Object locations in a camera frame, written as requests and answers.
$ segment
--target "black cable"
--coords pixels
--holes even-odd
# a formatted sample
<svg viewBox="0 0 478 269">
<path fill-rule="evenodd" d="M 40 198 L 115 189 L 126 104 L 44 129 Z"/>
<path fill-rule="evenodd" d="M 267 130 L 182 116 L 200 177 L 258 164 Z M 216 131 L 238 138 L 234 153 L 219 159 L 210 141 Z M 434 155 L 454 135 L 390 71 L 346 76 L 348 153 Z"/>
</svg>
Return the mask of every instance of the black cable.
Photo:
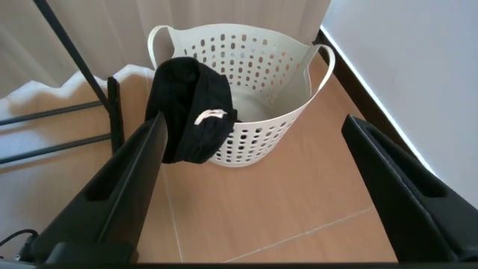
<svg viewBox="0 0 478 269">
<path fill-rule="evenodd" d="M 4 240 L 2 240 L 0 242 L 0 247 L 3 246 L 5 243 L 7 243 L 8 241 L 14 239 L 15 237 L 19 236 L 19 235 L 22 235 L 24 233 L 31 233 L 34 237 L 37 237 L 38 236 L 38 232 L 33 230 L 33 229 L 23 229 L 23 230 L 19 230 L 18 232 L 14 232 L 13 234 L 9 235 L 7 238 L 5 238 Z"/>
</svg>

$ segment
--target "white drawstring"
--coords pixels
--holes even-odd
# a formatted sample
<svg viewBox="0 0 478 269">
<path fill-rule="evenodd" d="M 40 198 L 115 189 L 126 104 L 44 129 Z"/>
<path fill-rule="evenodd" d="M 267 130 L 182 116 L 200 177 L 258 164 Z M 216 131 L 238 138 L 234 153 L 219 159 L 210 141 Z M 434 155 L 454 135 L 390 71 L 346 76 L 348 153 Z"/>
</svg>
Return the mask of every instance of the white drawstring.
<svg viewBox="0 0 478 269">
<path fill-rule="evenodd" d="M 227 112 L 225 112 L 222 109 L 208 109 L 203 111 L 194 121 L 194 125 L 199 125 L 201 124 L 203 119 L 209 118 L 209 117 L 218 117 L 220 119 L 223 118 L 224 115 L 226 115 Z"/>
</svg>

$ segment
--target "black metal pole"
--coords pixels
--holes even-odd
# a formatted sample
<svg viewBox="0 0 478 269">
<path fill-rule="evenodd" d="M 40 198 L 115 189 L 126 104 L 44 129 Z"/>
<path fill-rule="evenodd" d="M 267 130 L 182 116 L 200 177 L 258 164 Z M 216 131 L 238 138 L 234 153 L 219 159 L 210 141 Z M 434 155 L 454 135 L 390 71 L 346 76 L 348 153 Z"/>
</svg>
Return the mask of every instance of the black metal pole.
<svg viewBox="0 0 478 269">
<path fill-rule="evenodd" d="M 39 119 L 43 117 L 54 116 L 54 115 L 72 112 L 72 111 L 78 111 L 85 108 L 94 108 L 100 105 L 102 105 L 100 101 L 95 101 L 95 102 L 88 102 L 86 104 L 81 104 L 81 105 L 72 105 L 66 108 L 58 108 L 58 109 L 52 109 L 50 111 L 43 111 L 43 112 L 33 113 L 29 115 L 24 115 L 24 116 L 12 117 L 10 119 L 0 120 L 0 126 L 12 124 L 12 123 L 20 123 L 26 120 L 35 120 L 35 119 Z"/>
<path fill-rule="evenodd" d="M 90 86 L 93 88 L 94 92 L 96 93 L 102 104 L 105 106 L 108 113 L 113 113 L 113 108 L 111 107 L 108 98 L 106 98 L 106 95 L 103 93 L 103 90 L 99 86 L 98 82 L 96 82 L 90 69 L 83 61 L 83 58 L 78 53 L 78 50 L 76 49 L 75 45 L 73 45 L 73 42 L 68 37 L 68 34 L 65 32 L 65 29 L 60 24 L 60 21 L 58 21 L 58 18 L 55 16 L 53 10 L 50 8 L 46 0 L 34 0 L 34 2 L 42 13 L 43 17 L 48 22 L 48 24 L 50 24 L 50 27 L 52 27 L 53 31 L 56 33 L 57 37 L 62 42 L 65 49 L 68 51 L 69 55 L 75 61 L 75 64 L 78 66 L 81 73 L 84 75 Z"/>
<path fill-rule="evenodd" d="M 73 147 L 83 146 L 83 145 L 86 145 L 86 144 L 89 144 L 89 143 L 95 143 L 95 142 L 107 140 L 110 137 L 111 137 L 110 134 L 102 134 L 102 135 L 95 136 L 95 137 L 90 137 L 90 138 L 77 140 L 77 141 L 73 141 L 73 142 L 69 142 L 69 143 L 63 143 L 63 144 L 57 145 L 57 146 L 50 146 L 50 147 L 47 147 L 47 148 L 44 148 L 44 149 L 32 150 L 30 152 L 21 153 L 21 154 L 15 155 L 15 156 L 2 158 L 2 159 L 0 159 L 0 164 L 6 164 L 6 163 L 9 163 L 9 162 L 12 162 L 12 161 L 18 161 L 18 160 L 22 160 L 22 159 L 25 159 L 25 158 L 31 158 L 31 157 L 34 157 L 34 156 L 48 154 L 48 153 L 52 153 L 52 152 L 57 152 L 57 151 L 64 150 L 64 149 L 71 149 Z"/>
</svg>

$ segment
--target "metal rack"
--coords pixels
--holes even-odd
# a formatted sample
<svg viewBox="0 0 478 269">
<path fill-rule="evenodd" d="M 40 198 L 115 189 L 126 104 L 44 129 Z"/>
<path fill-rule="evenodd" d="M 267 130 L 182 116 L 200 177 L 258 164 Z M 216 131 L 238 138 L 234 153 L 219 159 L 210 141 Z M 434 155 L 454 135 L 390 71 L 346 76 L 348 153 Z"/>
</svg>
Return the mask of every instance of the metal rack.
<svg viewBox="0 0 478 269">
<path fill-rule="evenodd" d="M 38 155 L 44 155 L 52 152 L 57 152 L 64 149 L 70 149 L 77 146 L 87 145 L 89 143 L 95 143 L 107 139 L 111 139 L 111 148 L 113 153 L 115 153 L 125 142 L 125 136 L 123 132 L 122 124 L 122 113 L 121 113 L 121 99 L 120 99 L 120 84 L 118 81 L 113 78 L 108 78 L 108 97 L 103 93 L 98 82 L 93 77 L 90 69 L 83 61 L 83 58 L 79 54 L 73 42 L 68 37 L 68 34 L 65 32 L 65 29 L 58 21 L 58 18 L 55 16 L 55 13 L 50 8 L 46 0 L 34 0 L 35 5 L 40 10 L 43 17 L 46 19 L 52 30 L 56 33 L 58 39 L 68 51 L 68 54 L 75 61 L 75 64 L 78 66 L 80 72 L 83 74 L 88 84 L 98 96 L 99 101 L 88 102 L 81 105 L 73 105 L 66 108 L 59 108 L 50 111 L 44 111 L 19 117 L 12 117 L 6 120 L 0 120 L 0 126 L 4 126 L 12 123 L 20 123 L 27 120 L 35 120 L 43 117 L 50 117 L 58 114 L 78 111 L 82 109 L 94 108 L 100 105 L 103 105 L 110 117 L 110 130 L 109 134 L 101 134 L 95 137 L 89 137 L 82 140 L 77 140 L 69 143 L 63 143 L 56 146 L 50 146 L 43 149 L 37 149 L 30 152 L 21 153 L 18 155 L 1 158 L 0 164 L 6 164 L 12 161 L 18 161 L 25 158 L 31 158 Z"/>
</svg>

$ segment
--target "black cloth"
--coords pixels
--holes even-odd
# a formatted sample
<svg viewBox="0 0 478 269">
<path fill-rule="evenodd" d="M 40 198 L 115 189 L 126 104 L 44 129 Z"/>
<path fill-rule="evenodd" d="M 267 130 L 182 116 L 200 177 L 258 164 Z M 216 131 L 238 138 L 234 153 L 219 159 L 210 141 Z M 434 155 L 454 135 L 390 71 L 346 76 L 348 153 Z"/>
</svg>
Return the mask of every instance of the black cloth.
<svg viewBox="0 0 478 269">
<path fill-rule="evenodd" d="M 222 109 L 227 114 L 194 125 L 208 109 Z M 164 114 L 168 131 L 165 164 L 207 161 L 232 132 L 238 118 L 227 77 L 186 57 L 165 61 L 156 70 L 145 120 L 155 118 L 159 111 Z"/>
</svg>

